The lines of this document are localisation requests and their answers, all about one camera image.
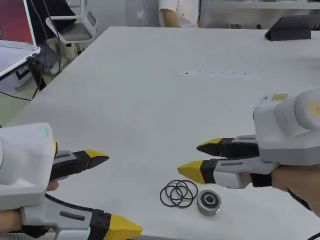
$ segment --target human hand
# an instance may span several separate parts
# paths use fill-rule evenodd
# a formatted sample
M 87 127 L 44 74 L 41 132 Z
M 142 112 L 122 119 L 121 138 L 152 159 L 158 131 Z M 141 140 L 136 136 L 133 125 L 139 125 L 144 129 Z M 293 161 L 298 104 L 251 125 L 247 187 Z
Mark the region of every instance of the human hand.
M 320 218 L 320 165 L 277 167 L 272 172 L 272 186 L 284 192 L 289 189 Z
M 54 191 L 59 187 L 57 181 L 48 184 L 47 191 Z M 0 233 L 19 231 L 22 227 L 21 214 L 19 209 L 0 211 Z

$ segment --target yellow label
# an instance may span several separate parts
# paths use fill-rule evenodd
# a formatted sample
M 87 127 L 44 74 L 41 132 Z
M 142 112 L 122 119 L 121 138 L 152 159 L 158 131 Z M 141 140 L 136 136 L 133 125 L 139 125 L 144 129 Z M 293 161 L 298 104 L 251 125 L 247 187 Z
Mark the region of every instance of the yellow label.
M 308 112 L 312 118 L 320 117 L 320 101 L 307 101 L 306 102 Z
M 272 96 L 272 101 L 284 101 L 288 98 L 288 94 L 278 93 Z

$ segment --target white chair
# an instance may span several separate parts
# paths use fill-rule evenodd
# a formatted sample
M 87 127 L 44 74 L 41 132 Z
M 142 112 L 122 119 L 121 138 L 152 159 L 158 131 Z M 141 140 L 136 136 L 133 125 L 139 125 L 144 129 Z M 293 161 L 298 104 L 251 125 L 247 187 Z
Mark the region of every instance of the white chair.
M 83 44 L 92 42 L 98 34 L 97 20 L 87 8 L 88 0 L 79 0 L 78 5 L 70 5 L 71 9 L 78 8 L 79 14 L 75 16 L 51 16 L 52 21 L 76 20 L 73 26 L 63 32 L 57 32 L 49 17 L 45 20 L 47 26 L 59 36 L 60 41 L 65 45 Z

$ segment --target white table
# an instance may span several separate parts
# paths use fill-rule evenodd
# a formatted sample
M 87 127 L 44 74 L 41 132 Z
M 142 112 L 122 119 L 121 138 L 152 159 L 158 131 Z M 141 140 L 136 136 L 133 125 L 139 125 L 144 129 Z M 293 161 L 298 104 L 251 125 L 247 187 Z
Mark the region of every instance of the white table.
M 254 134 L 253 109 L 265 93 L 320 87 L 320 33 L 287 42 L 264 33 L 111 27 L 10 126 L 48 122 L 59 149 L 108 153 L 108 162 L 62 181 L 54 196 L 127 217 L 146 238 L 306 240 L 320 231 L 320 219 L 275 189 L 201 185 L 221 196 L 212 218 L 195 203 L 176 209 L 159 199 L 169 181 L 183 179 L 178 166 L 210 158 L 198 144 Z M 259 78 L 178 76 L 187 68 Z

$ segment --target metal bearing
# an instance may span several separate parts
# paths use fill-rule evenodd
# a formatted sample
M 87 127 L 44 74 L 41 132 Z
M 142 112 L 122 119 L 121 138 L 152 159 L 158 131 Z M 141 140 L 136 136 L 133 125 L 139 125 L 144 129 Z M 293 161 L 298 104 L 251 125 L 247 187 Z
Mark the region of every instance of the metal bearing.
M 204 190 L 199 193 L 196 203 L 200 213 L 211 217 L 220 211 L 221 198 L 214 191 Z

